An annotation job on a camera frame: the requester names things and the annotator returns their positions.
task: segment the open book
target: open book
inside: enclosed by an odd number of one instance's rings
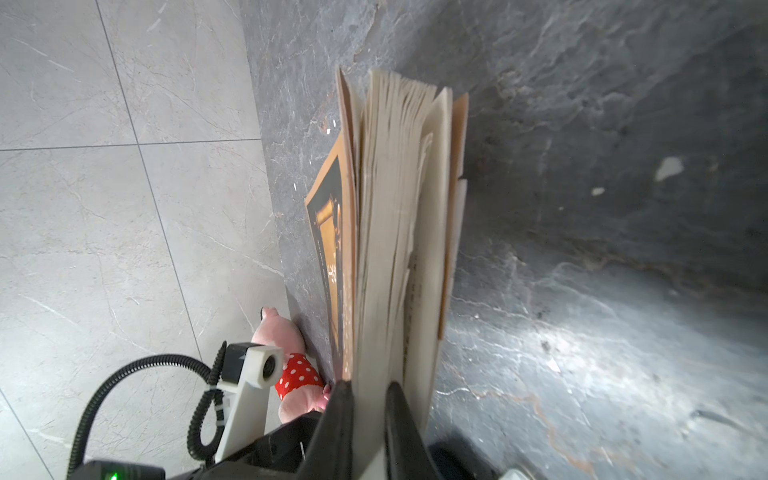
[[[391,381],[426,427],[466,197],[468,97],[389,71],[370,72],[364,103],[340,69],[336,83],[342,132],[305,203],[333,374],[353,385],[359,477],[382,448]]]

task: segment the red polka dot fabric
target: red polka dot fabric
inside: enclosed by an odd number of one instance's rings
[[[283,367],[283,376],[275,385],[277,395],[282,400],[288,393],[305,385],[325,386],[315,367],[310,365],[304,355],[291,353],[288,355],[288,363]]]

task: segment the stuffed animal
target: stuffed animal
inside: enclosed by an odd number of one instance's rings
[[[306,358],[304,338],[296,325],[281,317],[277,309],[265,306],[261,309],[261,324],[253,333],[253,343],[271,345],[283,349],[285,360],[283,376],[275,389],[282,400],[278,416],[288,423],[313,410],[323,411],[330,398],[330,386]]]

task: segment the pink plush pig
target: pink plush pig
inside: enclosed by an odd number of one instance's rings
[[[265,306],[261,309],[261,324],[251,341],[280,347],[285,354],[283,376],[275,385],[283,401],[278,411],[282,423],[313,410],[323,411],[326,408],[330,387],[323,388],[325,384],[306,358],[304,338],[293,322],[281,317],[277,309]]]

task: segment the light gray tile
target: light gray tile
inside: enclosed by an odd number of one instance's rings
[[[51,480],[35,447],[29,442],[11,407],[1,396],[0,432],[3,436],[0,448],[0,478]]]
[[[287,314],[260,141],[141,147],[204,359]]]
[[[235,0],[100,0],[140,143],[258,138]]]
[[[150,353],[197,356],[138,147],[0,152],[0,330],[0,386],[56,478],[108,375]],[[191,468],[202,385],[181,369],[135,374],[88,453]]]
[[[93,0],[0,2],[0,148],[135,142]]]

